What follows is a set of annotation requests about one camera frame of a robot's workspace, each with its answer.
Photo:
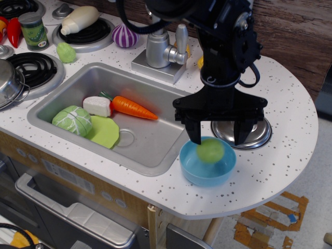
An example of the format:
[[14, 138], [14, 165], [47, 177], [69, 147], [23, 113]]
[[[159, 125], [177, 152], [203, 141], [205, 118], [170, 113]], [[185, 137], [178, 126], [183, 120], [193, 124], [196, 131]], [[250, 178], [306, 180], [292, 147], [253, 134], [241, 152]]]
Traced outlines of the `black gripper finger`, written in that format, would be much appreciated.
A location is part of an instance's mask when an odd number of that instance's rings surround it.
[[254, 125], [257, 124], [257, 120], [255, 119], [244, 119], [244, 120], [237, 120], [234, 122], [234, 144], [240, 145], [245, 142], [248, 135], [251, 133]]
[[189, 118], [185, 118], [185, 128], [188, 133], [190, 140], [200, 145], [201, 144], [201, 126], [200, 121], [192, 120]]

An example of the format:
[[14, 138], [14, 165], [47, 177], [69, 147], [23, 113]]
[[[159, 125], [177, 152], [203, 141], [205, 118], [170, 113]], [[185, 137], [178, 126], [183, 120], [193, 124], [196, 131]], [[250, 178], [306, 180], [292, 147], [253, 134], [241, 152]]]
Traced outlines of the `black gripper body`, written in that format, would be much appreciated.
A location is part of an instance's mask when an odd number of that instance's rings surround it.
[[236, 89], [244, 86], [240, 75], [231, 79], [201, 76], [203, 88], [196, 93], [173, 101], [175, 120], [182, 124], [198, 121], [261, 120], [268, 101]]

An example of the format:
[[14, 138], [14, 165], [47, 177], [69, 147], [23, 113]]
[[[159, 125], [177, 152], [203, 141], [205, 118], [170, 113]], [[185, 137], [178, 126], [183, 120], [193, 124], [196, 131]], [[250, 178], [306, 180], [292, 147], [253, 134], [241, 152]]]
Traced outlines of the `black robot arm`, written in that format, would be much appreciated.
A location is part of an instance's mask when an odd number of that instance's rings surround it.
[[203, 88], [173, 101], [175, 119], [185, 125], [192, 142], [200, 144], [202, 121], [233, 121], [234, 143], [245, 142], [253, 126], [264, 118], [267, 100], [236, 89], [241, 75], [250, 68], [260, 74], [255, 61], [261, 44], [254, 31], [248, 1], [146, 1], [158, 18], [154, 24], [138, 27], [130, 23], [123, 1], [116, 1], [123, 23], [138, 34], [151, 34], [172, 22], [186, 21], [197, 30], [203, 51], [200, 78]]

